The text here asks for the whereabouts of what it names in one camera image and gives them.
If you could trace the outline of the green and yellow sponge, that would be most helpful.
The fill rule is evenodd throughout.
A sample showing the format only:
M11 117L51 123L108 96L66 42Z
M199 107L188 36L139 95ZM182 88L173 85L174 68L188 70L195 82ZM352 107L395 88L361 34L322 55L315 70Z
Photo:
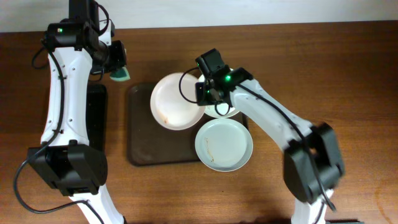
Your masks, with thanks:
M129 72L126 67L122 67L110 73L110 79L116 82L125 82L130 79Z

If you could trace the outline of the pink plate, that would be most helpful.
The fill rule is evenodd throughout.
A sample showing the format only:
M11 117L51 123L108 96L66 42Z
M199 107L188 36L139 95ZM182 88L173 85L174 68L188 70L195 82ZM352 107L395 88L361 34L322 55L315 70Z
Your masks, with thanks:
M195 100L198 78L182 72L163 77L154 87L150 97L150 110L163 127L179 131L192 127L204 115L205 108Z

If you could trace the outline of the pale blue plate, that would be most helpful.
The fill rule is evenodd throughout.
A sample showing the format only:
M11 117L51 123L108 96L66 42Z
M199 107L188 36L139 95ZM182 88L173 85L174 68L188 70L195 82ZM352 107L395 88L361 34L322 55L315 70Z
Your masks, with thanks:
M233 119L212 119L195 137L197 156L204 165L218 172L242 168L250 160L253 149L250 132Z

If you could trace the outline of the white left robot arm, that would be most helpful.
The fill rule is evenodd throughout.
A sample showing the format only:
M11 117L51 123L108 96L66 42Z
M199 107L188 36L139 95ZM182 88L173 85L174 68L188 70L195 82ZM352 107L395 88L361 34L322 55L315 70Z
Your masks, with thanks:
M124 223L106 187L106 88L90 75L126 73L123 43L112 21L50 24L43 48L50 65L47 122L27 163L46 184L78 205L90 223Z

